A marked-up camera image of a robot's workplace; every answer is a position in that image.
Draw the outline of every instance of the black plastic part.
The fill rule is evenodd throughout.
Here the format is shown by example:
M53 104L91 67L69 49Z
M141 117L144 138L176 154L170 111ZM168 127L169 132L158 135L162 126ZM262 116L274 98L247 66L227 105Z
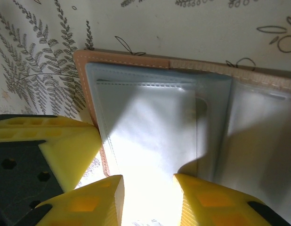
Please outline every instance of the black plastic part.
M40 202L63 193L39 141L0 143L0 221L12 226Z
M284 218L279 216L274 212L270 207L256 202L250 201L247 202L251 208L253 208L262 218L264 218L272 226L291 226Z
M14 226L36 226L40 220L51 210L52 205L45 204L31 210Z
M25 118L56 118L56 115L43 115L43 114L0 114L0 121L5 119L12 119L17 117Z

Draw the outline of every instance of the wallet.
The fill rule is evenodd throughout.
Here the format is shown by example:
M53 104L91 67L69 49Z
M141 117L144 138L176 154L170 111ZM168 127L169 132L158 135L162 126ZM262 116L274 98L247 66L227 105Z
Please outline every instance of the wallet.
M125 220L169 225L172 175L183 173L256 196L291 222L291 78L101 50L74 59L104 174L124 176Z

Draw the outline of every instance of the white fabric background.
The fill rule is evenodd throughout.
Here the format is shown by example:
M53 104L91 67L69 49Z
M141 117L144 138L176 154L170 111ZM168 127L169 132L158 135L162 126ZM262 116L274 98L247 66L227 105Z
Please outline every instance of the white fabric background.
M0 114L90 122L77 48L291 76L291 0L0 0Z
M181 84L142 82L103 82L95 89L107 161L115 166L109 170L124 179L122 224L154 218L175 225L170 218L172 175L198 157L195 91L184 90Z

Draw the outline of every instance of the hexagonal hole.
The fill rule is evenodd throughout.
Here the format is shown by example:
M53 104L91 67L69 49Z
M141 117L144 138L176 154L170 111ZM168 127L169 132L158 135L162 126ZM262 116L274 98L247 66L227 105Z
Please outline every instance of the hexagonal hole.
M2 161L1 166L5 170L12 170L17 165L14 159L5 159Z
M34 200L29 204L29 207L33 210L34 208L36 208L37 205L39 205L41 203L40 200Z
M50 179L50 174L47 171L43 171L41 173L38 174L38 179L41 182L46 182Z

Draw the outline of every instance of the yellow plastic block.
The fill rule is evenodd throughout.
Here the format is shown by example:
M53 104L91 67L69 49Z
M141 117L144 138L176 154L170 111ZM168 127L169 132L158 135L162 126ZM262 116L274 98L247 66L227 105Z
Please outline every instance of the yellow plastic block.
M88 123L69 119L64 116L57 117L15 117L0 120L0 128L34 128L34 127L76 127L93 126Z
M180 226L269 226L247 202L261 200L184 174L174 174Z
M64 192L77 186L102 145L97 128L66 117L0 121L0 142L34 140L45 141L39 148Z
M71 131L71 128L59 129ZM49 139L39 147L63 191L68 192L77 186L101 144L98 130L85 127L60 139Z
M122 175L111 176L40 203L53 207L37 226L120 226L123 200Z

